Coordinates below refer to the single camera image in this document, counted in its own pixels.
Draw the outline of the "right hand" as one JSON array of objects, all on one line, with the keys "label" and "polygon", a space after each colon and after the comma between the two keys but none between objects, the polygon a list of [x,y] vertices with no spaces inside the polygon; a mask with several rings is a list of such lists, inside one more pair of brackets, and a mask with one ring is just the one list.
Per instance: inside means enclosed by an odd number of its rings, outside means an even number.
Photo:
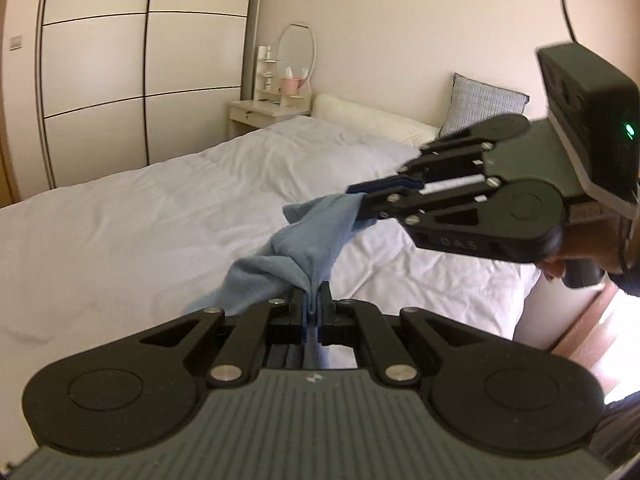
[{"label": "right hand", "polygon": [[586,259],[608,274],[620,274],[618,221],[574,224],[563,231],[558,252],[536,263],[548,280],[562,278],[570,261]]}]

